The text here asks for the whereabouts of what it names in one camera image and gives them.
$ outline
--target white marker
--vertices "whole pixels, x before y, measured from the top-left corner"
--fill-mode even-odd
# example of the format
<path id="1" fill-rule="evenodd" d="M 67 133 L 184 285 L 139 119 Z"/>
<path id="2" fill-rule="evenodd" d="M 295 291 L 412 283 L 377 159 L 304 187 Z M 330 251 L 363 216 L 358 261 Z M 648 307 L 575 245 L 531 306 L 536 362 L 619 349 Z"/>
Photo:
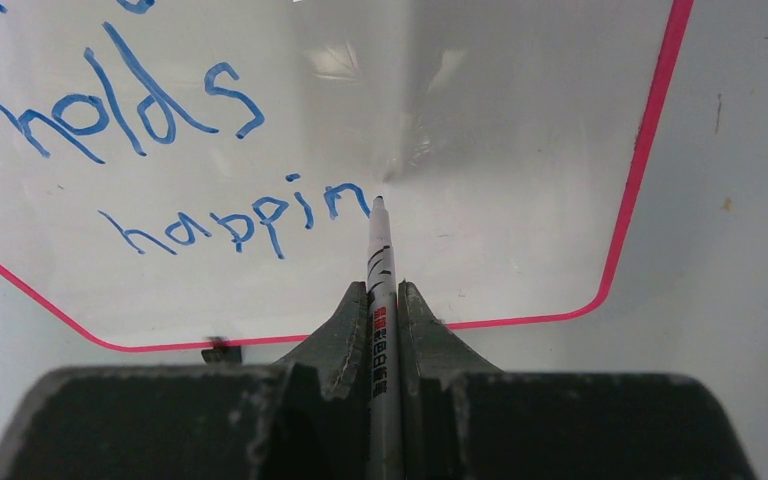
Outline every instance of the white marker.
<path id="1" fill-rule="evenodd" d="M 369 214 L 369 261 L 366 264 L 372 323 L 367 478 L 373 480 L 405 478 L 394 267 L 390 215 L 384 209 L 384 199 L 375 197 Z"/>

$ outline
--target scratch on surface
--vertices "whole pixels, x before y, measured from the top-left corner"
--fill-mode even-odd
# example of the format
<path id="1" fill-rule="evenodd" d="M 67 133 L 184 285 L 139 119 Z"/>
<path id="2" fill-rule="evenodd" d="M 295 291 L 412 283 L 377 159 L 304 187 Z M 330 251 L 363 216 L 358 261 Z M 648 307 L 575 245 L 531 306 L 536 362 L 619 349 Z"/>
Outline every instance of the scratch on surface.
<path id="1" fill-rule="evenodd" d="M 667 380 L 669 380 L 671 385 L 693 385 L 696 383 L 695 380 L 687 375 L 667 375 Z"/>
<path id="2" fill-rule="evenodd" d="M 449 391 L 452 396 L 452 410 L 454 410 L 455 416 L 455 430 L 458 436 L 458 453 L 461 463 L 465 467 L 464 470 L 469 472 L 472 470 L 472 459 L 470 458 L 469 449 L 466 448 L 466 439 L 469 438 L 470 417 L 469 396 L 466 393 L 467 387 L 468 380 L 464 376 L 455 377 L 449 385 Z M 472 479 L 475 477 L 467 475 L 464 478 Z"/>
<path id="3" fill-rule="evenodd" d="M 239 410 L 231 410 L 231 413 L 228 414 L 228 424 L 232 427 L 236 427 L 242 416 L 243 414 Z"/>
<path id="4" fill-rule="evenodd" d="M 266 460 L 266 455 L 269 453 L 269 434 L 272 431 L 270 428 L 271 422 L 269 410 L 272 407 L 269 401 L 271 393 L 271 386 L 265 382 L 259 382 L 257 385 L 257 391 L 249 393 L 244 391 L 240 394 L 240 407 L 247 406 L 254 410 L 255 418 L 255 431 L 254 436 L 246 445 L 246 458 L 249 461 L 249 478 L 256 478 L 258 472 L 263 467 L 263 463 Z"/>
<path id="5" fill-rule="evenodd" d="M 360 325 L 362 323 L 363 322 L 355 322 L 351 335 L 349 335 L 349 338 L 346 339 L 346 359 L 343 362 L 343 366 L 340 368 L 340 373 L 338 373 L 337 378 L 334 379 L 334 383 L 332 383 L 328 388 L 329 392 L 333 392 L 334 389 L 336 389 L 337 386 L 340 385 L 340 383 L 343 381 L 343 375 L 346 373 L 346 370 L 349 368 L 349 364 L 352 361 L 352 352 L 354 351 L 355 342 L 357 342 Z"/>
<path id="6" fill-rule="evenodd" d="M 714 126 L 714 135 L 720 132 L 720 114 L 723 112 L 723 94 L 717 94 L 717 124 Z"/>
<path id="7" fill-rule="evenodd" d="M 411 295 L 412 292 L 409 292 L 409 289 L 410 289 L 410 286 L 408 285 L 408 287 L 405 289 L 405 297 L 408 299 L 407 305 L 405 306 L 405 310 L 408 312 L 408 314 L 405 315 L 405 317 L 407 320 L 407 333 L 408 333 L 408 339 L 410 341 L 410 350 L 414 354 L 413 368 L 416 371 L 416 378 L 419 378 L 422 376 L 422 370 L 419 368 L 420 364 L 422 363 L 422 351 L 416 348 L 416 333 L 414 332 L 416 321 L 412 320 L 415 317 L 411 315 L 411 312 L 413 310 L 411 308 L 411 302 L 413 302 L 414 299 L 413 299 L 413 296 Z M 410 365 L 401 365 L 401 368 L 410 368 Z M 419 391 L 419 382 L 408 382 L 406 386 L 407 386 L 407 391 L 409 395 L 416 395 L 417 392 Z"/>

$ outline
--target whiteboard marker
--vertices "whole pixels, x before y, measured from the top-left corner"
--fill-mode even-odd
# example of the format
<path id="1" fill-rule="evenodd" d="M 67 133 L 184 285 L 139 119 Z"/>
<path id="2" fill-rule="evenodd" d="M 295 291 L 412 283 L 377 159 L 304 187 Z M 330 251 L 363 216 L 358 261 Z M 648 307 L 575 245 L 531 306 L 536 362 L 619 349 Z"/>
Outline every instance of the whiteboard marker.
<path id="1" fill-rule="evenodd" d="M 399 353 L 396 327 L 396 277 L 390 244 L 390 215 L 376 197 L 369 214 L 367 296 L 370 341 L 369 463 L 367 478 L 404 479 Z"/>

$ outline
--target white surface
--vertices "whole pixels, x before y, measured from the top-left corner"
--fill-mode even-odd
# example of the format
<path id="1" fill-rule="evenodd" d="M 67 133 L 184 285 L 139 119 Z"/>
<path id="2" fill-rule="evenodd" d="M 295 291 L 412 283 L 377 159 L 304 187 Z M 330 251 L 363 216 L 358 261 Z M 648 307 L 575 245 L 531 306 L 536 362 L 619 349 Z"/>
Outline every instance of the white surface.
<path id="1" fill-rule="evenodd" d="M 768 480 L 765 37 L 768 4 L 694 7 L 614 288 L 599 310 L 568 322 L 458 333 L 507 369 L 693 375 L 723 403 Z M 723 210 L 729 198 L 731 210 Z M 436 313 L 449 315 L 445 307 Z M 290 346 L 249 348 L 247 358 L 274 360 Z M 0 429 L 49 368 L 158 359 L 195 362 L 198 354 L 104 351 L 0 279 Z"/>
<path id="2" fill-rule="evenodd" d="M 49 115 L 66 94 L 95 95 L 109 124 L 77 137 L 101 164 L 34 120 L 43 158 L 0 112 L 0 263 L 89 335 L 124 347 L 312 332 L 364 274 L 358 202 L 344 191 L 332 220 L 323 198 L 344 182 L 398 212 L 394 242 L 409 247 L 400 274 L 452 321 L 590 304 L 672 5 L 159 0 L 139 15 L 114 0 L 3 3 L 0 103 L 17 117 Z M 178 112 L 173 143 L 149 138 L 136 110 L 147 87 L 117 35 L 181 108 L 220 131 Z M 146 156 L 115 118 L 88 47 Z M 234 133 L 254 111 L 206 93 L 219 62 L 240 78 L 226 71 L 216 85 L 266 117 L 242 140 Z M 160 135 L 163 103 L 148 108 Z M 63 115 L 79 128 L 99 116 L 86 104 Z M 292 173 L 301 178 L 289 184 Z M 310 230 L 294 191 L 312 206 Z M 274 223 L 283 260 L 266 226 L 253 225 L 237 253 L 210 217 L 257 222 L 252 203 L 264 196 L 288 202 Z M 139 236 L 129 246 L 101 212 L 175 254 Z M 178 212 L 212 236 L 195 229 L 194 243 L 176 245 L 164 230 Z"/>

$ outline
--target black stripes on marker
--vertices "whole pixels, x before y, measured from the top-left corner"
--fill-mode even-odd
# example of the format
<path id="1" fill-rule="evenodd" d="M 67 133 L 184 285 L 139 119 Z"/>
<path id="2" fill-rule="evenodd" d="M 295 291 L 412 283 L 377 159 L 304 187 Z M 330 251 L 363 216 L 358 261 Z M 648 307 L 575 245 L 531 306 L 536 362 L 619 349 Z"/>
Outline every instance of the black stripes on marker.
<path id="1" fill-rule="evenodd" d="M 366 292 L 366 293 L 371 294 L 372 291 L 375 290 L 375 287 L 377 287 L 378 285 L 381 285 L 382 283 L 384 283 L 384 282 L 383 281 L 382 282 L 376 282 L 375 285 L 369 287 L 369 291 Z"/>
<path id="2" fill-rule="evenodd" d="M 376 267 L 376 266 L 377 266 L 379 263 L 381 263 L 381 262 L 383 262 L 383 261 L 384 261 L 384 259 L 382 258 L 381 260 L 378 260 L 377 262 L 373 263 L 373 264 L 372 264 L 372 266 L 371 266 L 371 267 L 369 267 L 369 272 L 367 272 L 367 274 L 366 274 L 366 275 L 367 275 L 367 276 L 369 276 L 369 275 L 372 275 L 372 271 L 373 271 L 373 270 L 375 270 L 375 267 Z"/>
<path id="3" fill-rule="evenodd" d="M 373 253 L 371 257 L 369 257 L 369 261 L 366 262 L 366 264 L 369 265 L 370 263 L 372 263 L 372 261 L 375 260 L 375 257 L 384 253 L 384 250 L 387 250 L 388 248 L 390 248 L 390 245 L 384 245 L 383 247 L 381 247 L 381 250 L 378 250 L 377 252 Z"/>

